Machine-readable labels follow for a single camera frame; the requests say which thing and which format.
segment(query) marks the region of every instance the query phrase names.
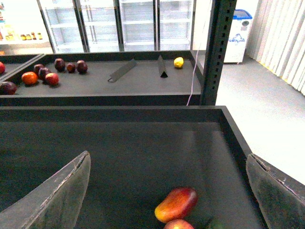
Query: white curtain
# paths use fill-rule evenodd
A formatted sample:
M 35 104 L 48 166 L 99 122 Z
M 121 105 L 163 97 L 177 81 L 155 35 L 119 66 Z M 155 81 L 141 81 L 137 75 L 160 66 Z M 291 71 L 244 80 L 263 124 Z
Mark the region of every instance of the white curtain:
M 305 95 L 305 0 L 259 0 L 246 53 Z

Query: orange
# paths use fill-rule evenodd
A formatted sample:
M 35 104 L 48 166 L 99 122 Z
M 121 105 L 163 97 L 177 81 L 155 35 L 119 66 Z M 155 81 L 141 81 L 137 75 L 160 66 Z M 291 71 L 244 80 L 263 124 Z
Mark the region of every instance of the orange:
M 27 72 L 22 75 L 21 79 L 24 84 L 31 85 L 37 83 L 38 76 L 35 72 Z

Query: mango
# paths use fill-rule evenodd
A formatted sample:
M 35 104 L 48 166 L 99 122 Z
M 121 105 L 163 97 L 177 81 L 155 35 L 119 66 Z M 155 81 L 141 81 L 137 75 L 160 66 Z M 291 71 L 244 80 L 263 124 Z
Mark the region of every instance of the mango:
M 175 219 L 168 222 L 164 229 L 194 229 L 194 227 L 183 219 Z
M 225 227 L 219 220 L 213 219 L 205 229 L 225 229 Z
M 154 214 L 162 223 L 174 219 L 183 219 L 197 204 L 198 196 L 191 187 L 179 187 L 172 190 L 168 196 L 159 204 Z

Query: red mango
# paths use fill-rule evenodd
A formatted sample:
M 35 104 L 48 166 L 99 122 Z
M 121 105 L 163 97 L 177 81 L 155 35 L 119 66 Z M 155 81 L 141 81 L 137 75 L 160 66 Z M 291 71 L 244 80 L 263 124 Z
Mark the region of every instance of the red mango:
M 172 190 L 159 204 L 154 213 L 157 219 L 167 223 L 174 219 L 183 219 L 197 204 L 198 196 L 191 187 L 179 187 Z

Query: white chest freezer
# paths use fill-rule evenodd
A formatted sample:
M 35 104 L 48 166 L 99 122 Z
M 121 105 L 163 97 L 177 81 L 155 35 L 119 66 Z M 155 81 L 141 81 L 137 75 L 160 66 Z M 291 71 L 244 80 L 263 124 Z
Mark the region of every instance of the white chest freezer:
M 224 57 L 225 63 L 241 63 L 251 28 L 252 16 L 245 10 L 235 10 L 229 42 Z

